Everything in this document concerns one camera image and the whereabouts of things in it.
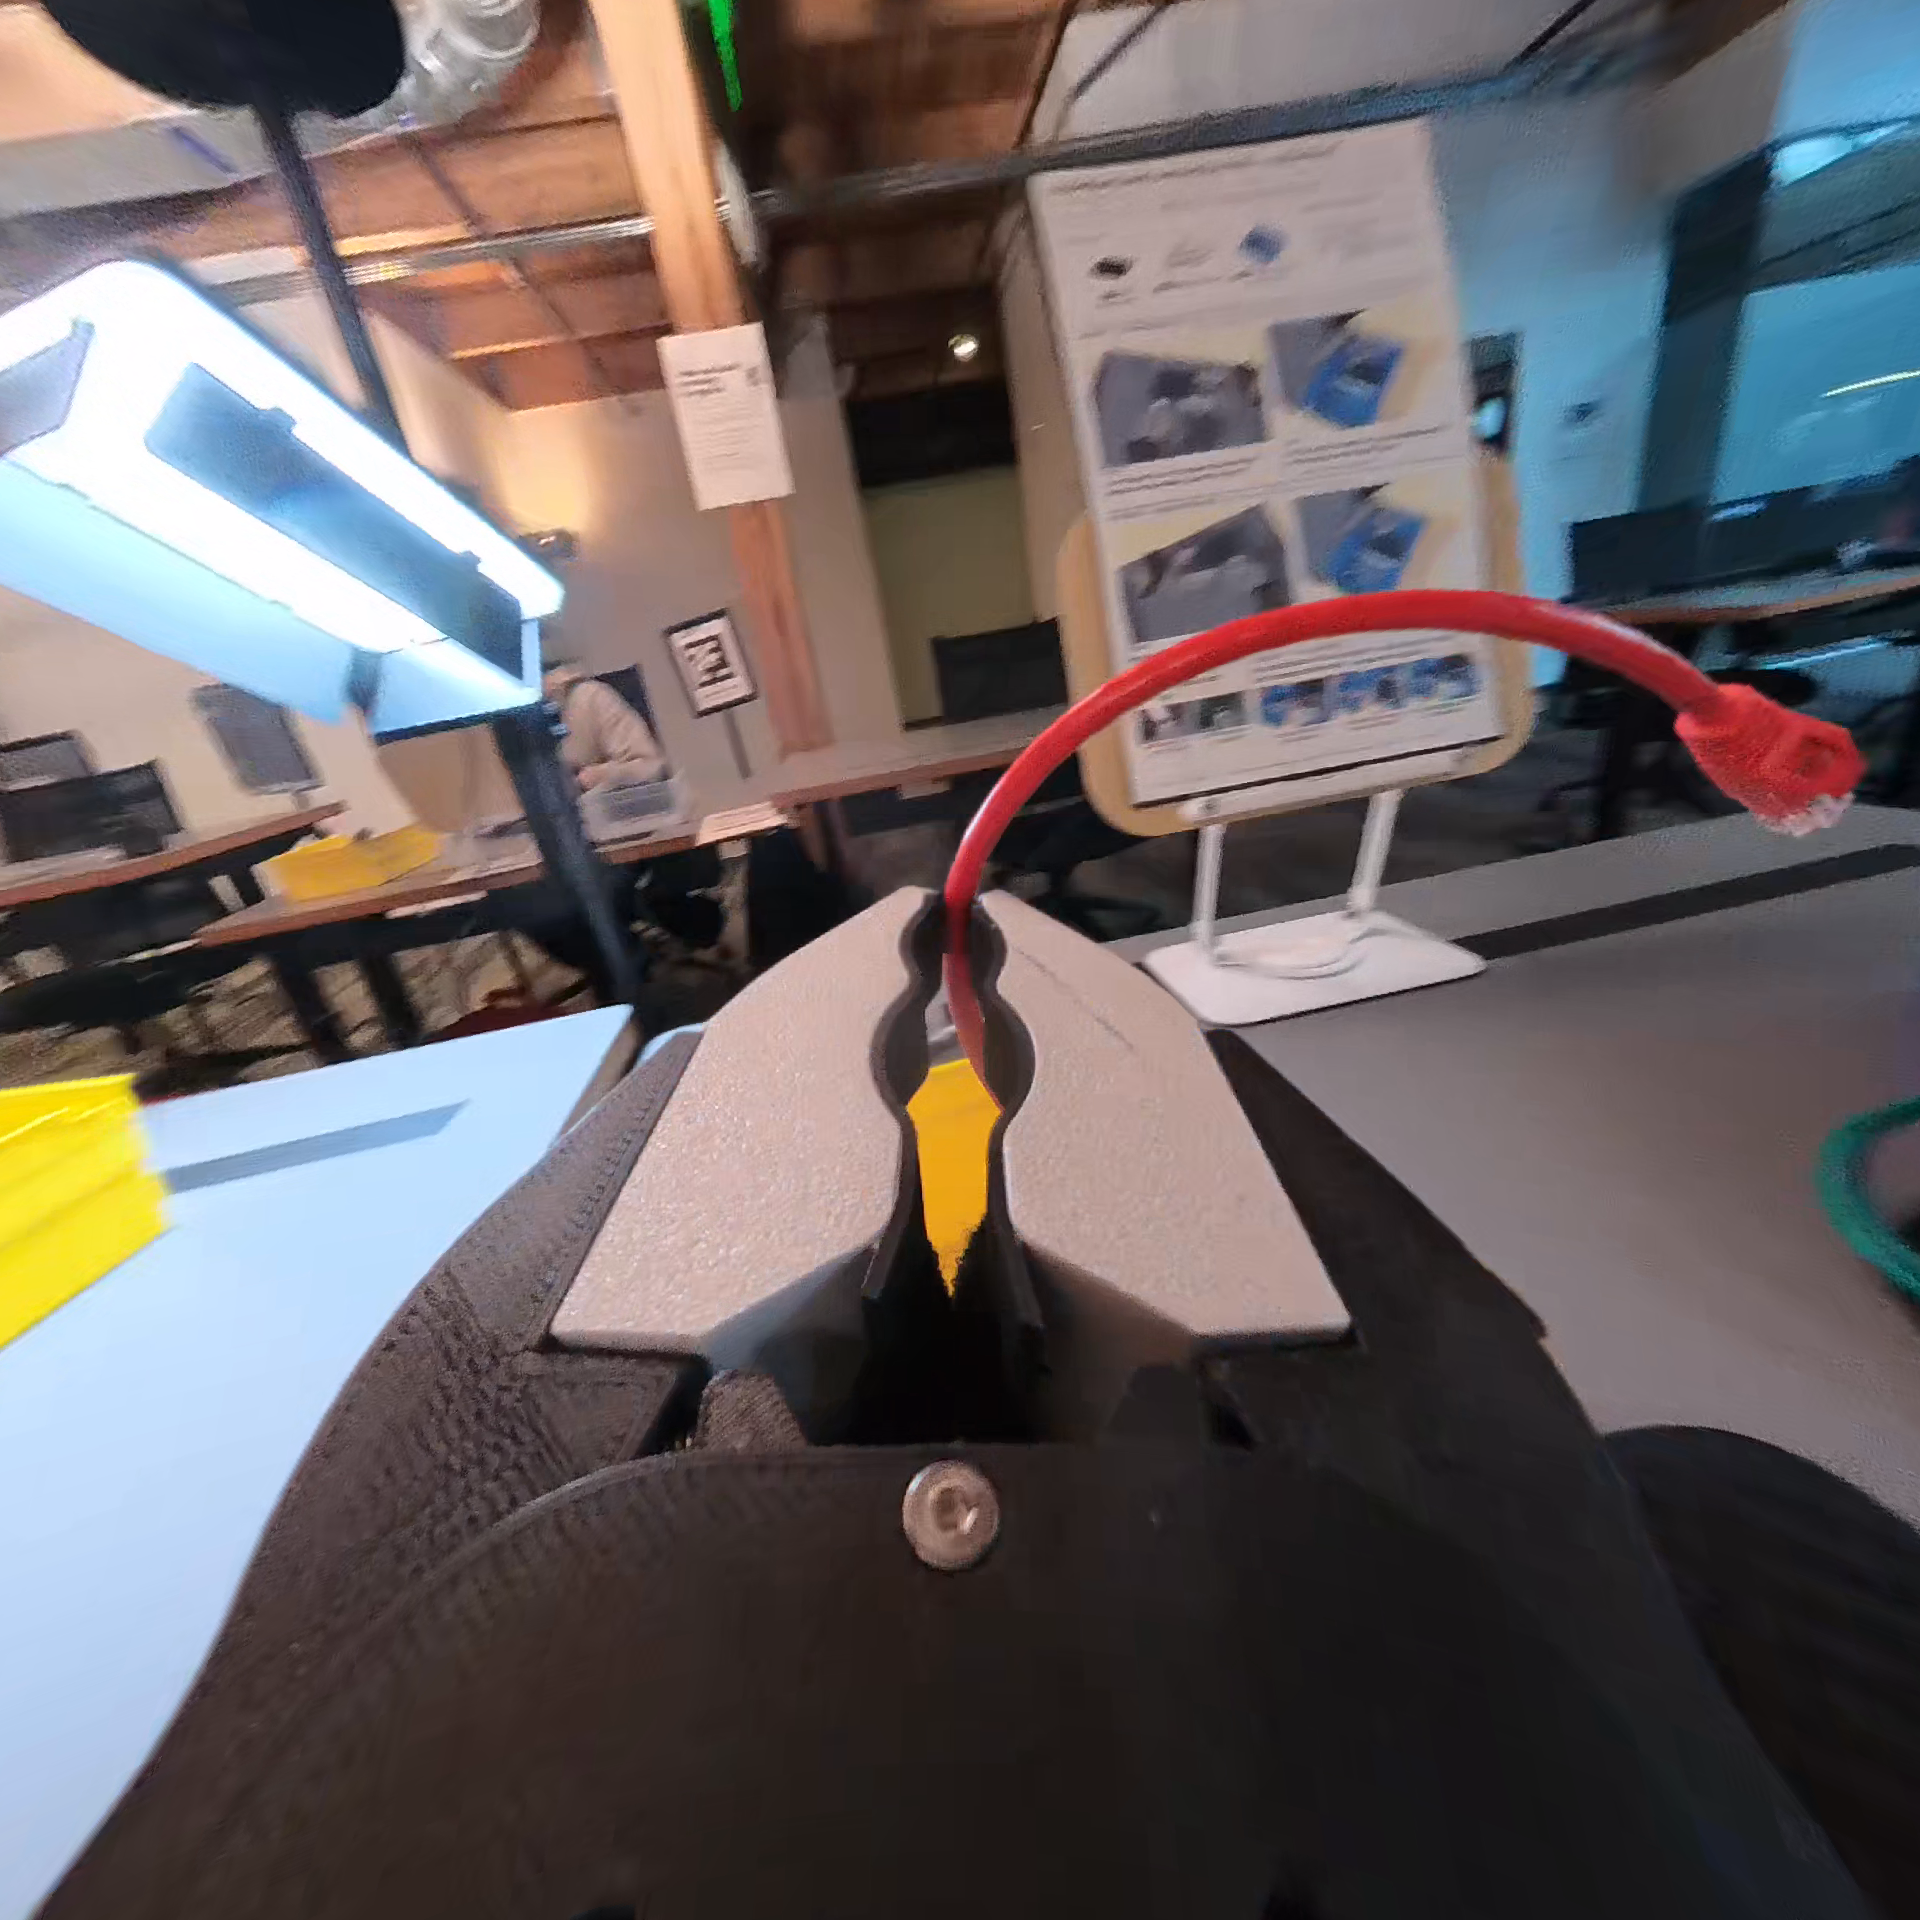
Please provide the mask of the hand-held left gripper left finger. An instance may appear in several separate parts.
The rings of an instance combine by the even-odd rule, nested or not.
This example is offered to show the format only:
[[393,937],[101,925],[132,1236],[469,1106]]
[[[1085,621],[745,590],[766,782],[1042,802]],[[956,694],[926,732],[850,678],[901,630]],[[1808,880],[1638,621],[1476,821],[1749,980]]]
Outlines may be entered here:
[[862,1362],[905,1198],[886,1041],[920,1008],[902,887],[713,1015],[550,1319],[581,1353]]

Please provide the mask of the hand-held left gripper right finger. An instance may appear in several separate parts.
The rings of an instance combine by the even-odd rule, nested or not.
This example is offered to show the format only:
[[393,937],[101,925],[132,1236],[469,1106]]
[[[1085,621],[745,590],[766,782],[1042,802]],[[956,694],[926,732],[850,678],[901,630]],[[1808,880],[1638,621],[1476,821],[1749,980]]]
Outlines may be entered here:
[[1344,1336],[1349,1308],[1181,1002],[1014,896],[980,906],[991,1006],[1024,1045],[999,1150],[1024,1248],[1200,1353]]

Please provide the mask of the black lamp pole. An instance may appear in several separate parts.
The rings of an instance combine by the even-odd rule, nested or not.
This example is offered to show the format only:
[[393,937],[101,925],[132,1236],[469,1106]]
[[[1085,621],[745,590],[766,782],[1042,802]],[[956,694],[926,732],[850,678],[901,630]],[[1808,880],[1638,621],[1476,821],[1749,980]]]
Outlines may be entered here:
[[[393,405],[393,390],[367,336],[365,316],[346,280],[344,264],[330,241],[326,212],[306,158],[296,143],[295,121],[266,71],[247,65],[247,105],[272,156],[279,190],[295,214],[306,268],[320,284],[326,311],[338,330],[351,375],[364,394],[364,415],[372,430],[410,454]],[[639,967],[633,937],[617,917],[608,866],[591,849],[577,809],[577,791],[559,758],[559,736],[545,708],[513,708],[490,722],[496,750],[512,777],[543,868],[559,880],[591,934],[591,948],[606,983],[631,1010],[639,1010]]]

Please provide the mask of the wooden top office desk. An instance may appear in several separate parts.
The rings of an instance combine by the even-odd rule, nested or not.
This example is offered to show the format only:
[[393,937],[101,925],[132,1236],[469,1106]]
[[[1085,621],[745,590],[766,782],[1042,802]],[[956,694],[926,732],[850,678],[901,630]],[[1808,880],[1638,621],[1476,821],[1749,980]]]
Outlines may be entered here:
[[274,967],[279,986],[310,1041],[320,1038],[320,972],[346,967],[367,992],[385,1041],[409,1048],[426,1038],[398,960],[401,952],[519,933],[577,904],[540,855],[490,862],[436,857],[417,871],[320,901],[272,896],[208,924],[198,952],[238,948]]

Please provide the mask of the framed marker sign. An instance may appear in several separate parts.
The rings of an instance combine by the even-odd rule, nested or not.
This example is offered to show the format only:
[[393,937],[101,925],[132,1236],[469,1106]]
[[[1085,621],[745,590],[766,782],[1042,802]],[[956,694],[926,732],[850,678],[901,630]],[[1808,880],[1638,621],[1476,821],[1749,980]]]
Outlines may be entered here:
[[737,778],[752,777],[752,757],[737,714],[757,704],[758,686],[727,608],[686,616],[663,629],[688,708],[721,724]]

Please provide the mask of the black office chair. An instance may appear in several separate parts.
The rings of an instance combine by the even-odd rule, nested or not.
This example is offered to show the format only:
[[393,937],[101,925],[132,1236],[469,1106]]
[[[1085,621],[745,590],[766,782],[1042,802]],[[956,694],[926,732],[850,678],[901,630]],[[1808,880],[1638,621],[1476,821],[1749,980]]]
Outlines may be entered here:
[[1052,616],[1009,629],[937,636],[928,649],[946,724],[1066,704],[1060,625]]

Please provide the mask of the yellow ridged plastic object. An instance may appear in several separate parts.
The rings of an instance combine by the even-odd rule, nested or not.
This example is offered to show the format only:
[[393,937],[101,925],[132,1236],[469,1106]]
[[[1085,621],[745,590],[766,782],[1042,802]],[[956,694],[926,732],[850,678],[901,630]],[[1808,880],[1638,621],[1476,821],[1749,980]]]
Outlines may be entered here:
[[1,1092],[1,1341],[168,1230],[132,1073]]

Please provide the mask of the black padded wrist rest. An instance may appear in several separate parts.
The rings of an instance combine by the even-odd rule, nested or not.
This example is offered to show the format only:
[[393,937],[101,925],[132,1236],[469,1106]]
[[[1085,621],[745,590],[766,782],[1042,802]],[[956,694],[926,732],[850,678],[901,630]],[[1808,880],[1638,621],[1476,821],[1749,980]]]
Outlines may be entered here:
[[1735,1430],[1648,1425],[1602,1444],[1761,1752],[1872,1910],[1916,1918],[1916,1526]]

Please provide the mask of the white paper notice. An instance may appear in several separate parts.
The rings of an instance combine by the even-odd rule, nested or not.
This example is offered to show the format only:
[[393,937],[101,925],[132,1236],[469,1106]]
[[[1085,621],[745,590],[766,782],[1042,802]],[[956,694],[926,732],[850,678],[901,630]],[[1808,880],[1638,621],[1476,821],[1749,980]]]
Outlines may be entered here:
[[764,325],[671,330],[656,352],[692,504],[730,512],[793,496]]

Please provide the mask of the white panel lamp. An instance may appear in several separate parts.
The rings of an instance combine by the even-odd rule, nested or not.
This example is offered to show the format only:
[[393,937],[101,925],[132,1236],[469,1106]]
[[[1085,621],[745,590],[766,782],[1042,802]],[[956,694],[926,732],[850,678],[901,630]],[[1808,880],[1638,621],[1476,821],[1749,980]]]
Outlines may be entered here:
[[564,596],[196,284],[135,258],[1,317],[1,583],[378,741],[534,711]]

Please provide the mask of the wooden post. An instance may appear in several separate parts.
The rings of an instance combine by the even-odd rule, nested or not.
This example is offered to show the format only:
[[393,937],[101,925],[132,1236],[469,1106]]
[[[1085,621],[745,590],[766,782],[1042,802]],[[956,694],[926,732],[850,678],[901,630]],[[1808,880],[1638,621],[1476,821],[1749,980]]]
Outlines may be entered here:
[[[752,321],[721,217],[713,134],[692,69],[680,6],[594,2],[591,25],[671,330]],[[719,512],[730,540],[758,682],[781,751],[823,748],[825,694],[812,653],[781,497]]]

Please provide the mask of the silver ventilation duct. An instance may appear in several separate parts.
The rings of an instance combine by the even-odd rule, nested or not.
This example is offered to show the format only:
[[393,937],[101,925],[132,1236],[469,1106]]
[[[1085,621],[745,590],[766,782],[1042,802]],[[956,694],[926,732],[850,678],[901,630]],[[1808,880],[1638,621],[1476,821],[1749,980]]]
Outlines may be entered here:
[[401,86],[415,100],[484,102],[516,74],[542,30],[540,2],[398,2]]

